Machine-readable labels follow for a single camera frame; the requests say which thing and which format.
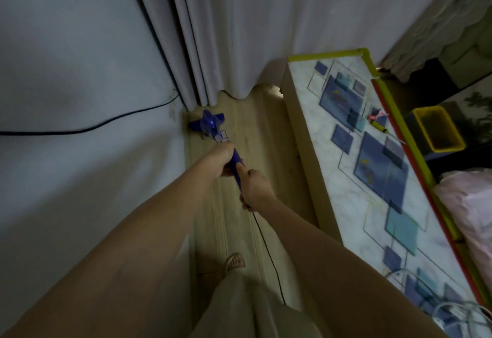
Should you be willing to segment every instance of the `forearm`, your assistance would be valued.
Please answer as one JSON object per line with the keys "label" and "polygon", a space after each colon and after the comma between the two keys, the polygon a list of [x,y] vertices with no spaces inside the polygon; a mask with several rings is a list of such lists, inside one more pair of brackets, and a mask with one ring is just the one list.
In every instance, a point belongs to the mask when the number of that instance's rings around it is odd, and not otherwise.
{"label": "forearm", "polygon": [[376,270],[277,200],[259,210],[335,335],[446,336]]}
{"label": "forearm", "polygon": [[9,334],[137,336],[213,178],[202,159],[141,204]]}

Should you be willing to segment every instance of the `white cable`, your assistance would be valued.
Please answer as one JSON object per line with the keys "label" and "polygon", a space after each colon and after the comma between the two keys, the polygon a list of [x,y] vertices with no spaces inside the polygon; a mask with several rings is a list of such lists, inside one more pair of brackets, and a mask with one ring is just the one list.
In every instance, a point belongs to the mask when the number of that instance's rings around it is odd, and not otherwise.
{"label": "white cable", "polygon": [[490,316],[492,316],[492,312],[490,312],[484,306],[479,305],[478,303],[472,302],[472,301],[466,301],[466,302],[463,302],[463,303],[447,302],[447,301],[444,300],[444,298],[440,297],[435,291],[433,291],[433,289],[430,288],[429,285],[427,285],[427,283],[421,277],[419,277],[414,272],[412,272],[412,271],[410,271],[410,270],[408,270],[406,268],[402,268],[402,269],[398,269],[398,270],[392,271],[392,272],[388,273],[385,276],[385,278],[388,279],[391,275],[393,275],[395,273],[400,273],[400,272],[407,273],[407,274],[415,277],[416,279],[418,279],[433,294],[433,296],[436,299],[436,301],[439,302],[439,304],[437,305],[437,307],[434,309],[434,311],[432,313],[432,318],[433,319],[437,317],[438,311],[441,308],[446,307],[446,306],[453,306],[453,307],[459,308],[461,310],[464,310],[463,312],[464,312],[465,318],[464,319],[460,319],[458,316],[456,316],[456,315],[453,314],[453,316],[455,316],[456,318],[458,318],[459,321],[455,321],[455,322],[452,322],[451,324],[445,325],[444,326],[445,329],[446,328],[451,328],[451,327],[453,327],[455,325],[466,324],[467,325],[467,328],[468,328],[468,334],[469,334],[470,338],[474,338],[474,337],[476,337],[476,325],[489,326],[487,323],[482,323],[482,322],[476,321],[474,318],[472,318],[474,313],[477,313],[477,314],[481,315],[486,320],[488,320],[489,322],[492,323],[492,319],[490,318]]}

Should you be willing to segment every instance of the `pink fabric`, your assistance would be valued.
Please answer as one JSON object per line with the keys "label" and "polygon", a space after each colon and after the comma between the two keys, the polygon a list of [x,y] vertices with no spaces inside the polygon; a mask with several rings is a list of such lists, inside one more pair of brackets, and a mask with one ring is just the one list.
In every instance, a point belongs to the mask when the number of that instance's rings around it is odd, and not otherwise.
{"label": "pink fabric", "polygon": [[466,237],[492,293],[492,170],[447,173],[434,191]]}

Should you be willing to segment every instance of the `foot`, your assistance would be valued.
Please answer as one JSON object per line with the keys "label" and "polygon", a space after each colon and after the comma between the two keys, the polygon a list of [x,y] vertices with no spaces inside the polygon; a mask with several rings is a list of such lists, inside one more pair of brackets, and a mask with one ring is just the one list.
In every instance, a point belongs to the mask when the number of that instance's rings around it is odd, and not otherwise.
{"label": "foot", "polygon": [[245,268],[246,262],[244,261],[243,255],[238,252],[232,254],[227,258],[224,264],[224,277],[237,268]]}

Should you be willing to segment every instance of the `hand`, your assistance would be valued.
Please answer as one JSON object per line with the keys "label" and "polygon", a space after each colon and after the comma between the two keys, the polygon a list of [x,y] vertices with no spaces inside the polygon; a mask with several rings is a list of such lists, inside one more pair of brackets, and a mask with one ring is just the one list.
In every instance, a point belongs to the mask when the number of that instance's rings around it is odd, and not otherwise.
{"label": "hand", "polygon": [[232,159],[234,144],[232,142],[219,142],[203,158],[211,168],[214,178],[220,176],[232,176],[232,172],[225,165]]}
{"label": "hand", "polygon": [[241,179],[243,190],[239,200],[243,203],[243,209],[249,212],[263,211],[268,202],[276,200],[275,193],[270,185],[270,180],[257,170],[247,170],[242,163],[236,164],[238,175]]}

